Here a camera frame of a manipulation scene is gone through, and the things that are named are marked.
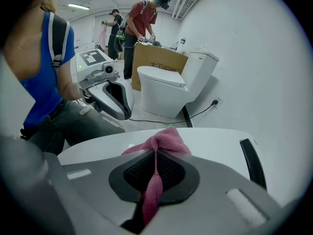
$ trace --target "white toilet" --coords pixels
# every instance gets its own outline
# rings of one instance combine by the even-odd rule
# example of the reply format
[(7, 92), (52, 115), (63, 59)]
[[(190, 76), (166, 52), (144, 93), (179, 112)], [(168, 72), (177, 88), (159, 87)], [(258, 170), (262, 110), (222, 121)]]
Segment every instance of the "white toilet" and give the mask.
[(219, 59), (209, 52), (193, 50), (181, 75), (156, 67), (138, 67), (142, 109), (156, 115), (175, 118), (186, 103), (197, 98), (218, 61)]

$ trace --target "gray jeans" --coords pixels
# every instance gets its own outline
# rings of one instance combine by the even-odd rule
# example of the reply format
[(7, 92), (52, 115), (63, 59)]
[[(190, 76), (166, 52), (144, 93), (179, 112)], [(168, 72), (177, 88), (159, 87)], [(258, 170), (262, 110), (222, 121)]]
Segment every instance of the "gray jeans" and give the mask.
[(105, 120), (94, 109), (80, 115), (84, 108), (80, 104), (63, 100), (44, 121), (24, 128), (30, 137), (29, 141), (44, 152), (58, 155), (63, 150), (65, 140), (73, 146), (90, 139), (125, 132), (122, 127)]

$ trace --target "man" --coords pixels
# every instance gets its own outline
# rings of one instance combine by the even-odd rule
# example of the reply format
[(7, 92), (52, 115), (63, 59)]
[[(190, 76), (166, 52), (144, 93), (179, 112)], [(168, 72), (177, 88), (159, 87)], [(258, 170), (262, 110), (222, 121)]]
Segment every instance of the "man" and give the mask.
[(151, 24), (156, 23), (156, 8), (168, 9), (170, 0), (151, 0), (147, 2), (144, 9), (144, 2), (135, 3), (127, 19), (125, 50), (124, 50), (124, 78), (130, 79), (133, 72), (134, 45), (139, 37), (146, 36), (146, 29), (153, 35)]
[(115, 62), (117, 62), (118, 54), (117, 54), (117, 52), (114, 49), (114, 42), (115, 42), (116, 33), (118, 32), (119, 26), (121, 25), (121, 23), (123, 21), (123, 18), (119, 14), (119, 10), (118, 9), (114, 9), (110, 13), (110, 15), (114, 16), (114, 21), (112, 23), (105, 22), (104, 24), (106, 26), (112, 27), (112, 31), (111, 31), (111, 35), (110, 35), (109, 43), (108, 43), (109, 57), (111, 59), (113, 59)]

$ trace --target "red shirt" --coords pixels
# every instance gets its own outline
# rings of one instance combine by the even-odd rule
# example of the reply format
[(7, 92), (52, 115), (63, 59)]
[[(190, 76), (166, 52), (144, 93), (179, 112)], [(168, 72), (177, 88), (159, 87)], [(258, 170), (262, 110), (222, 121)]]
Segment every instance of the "red shirt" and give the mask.
[[(142, 9), (143, 1), (135, 3), (129, 13), (129, 17), (133, 18), (133, 23), (135, 24), (136, 29), (143, 37), (145, 37), (148, 24), (156, 23), (157, 13), (153, 16), (155, 9), (150, 6), (149, 2), (147, 3), (147, 6), (143, 10), (142, 14), (140, 14)], [(135, 36), (135, 33), (133, 33), (128, 25), (126, 26), (126, 33)]]

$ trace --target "power cord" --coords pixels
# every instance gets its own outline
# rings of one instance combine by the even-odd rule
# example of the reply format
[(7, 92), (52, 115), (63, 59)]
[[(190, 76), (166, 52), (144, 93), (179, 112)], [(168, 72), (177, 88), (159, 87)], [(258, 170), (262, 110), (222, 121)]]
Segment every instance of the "power cord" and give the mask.
[[(210, 109), (213, 105), (217, 105), (219, 103), (219, 101), (217, 99), (213, 100), (213, 102), (211, 103), (211, 105), (206, 108), (204, 111), (195, 114), (194, 116), (192, 116), (190, 119), (194, 118), (195, 116), (207, 111), (208, 109)], [(173, 124), (173, 123), (165, 123), (165, 122), (159, 122), (159, 121), (150, 121), (150, 120), (135, 120), (135, 119), (129, 119), (130, 121), (135, 121), (135, 122), (150, 122), (150, 123), (163, 123), (163, 124)], [(180, 121), (180, 122), (174, 122), (174, 123), (184, 123), (186, 122), (186, 120), (184, 121)]]

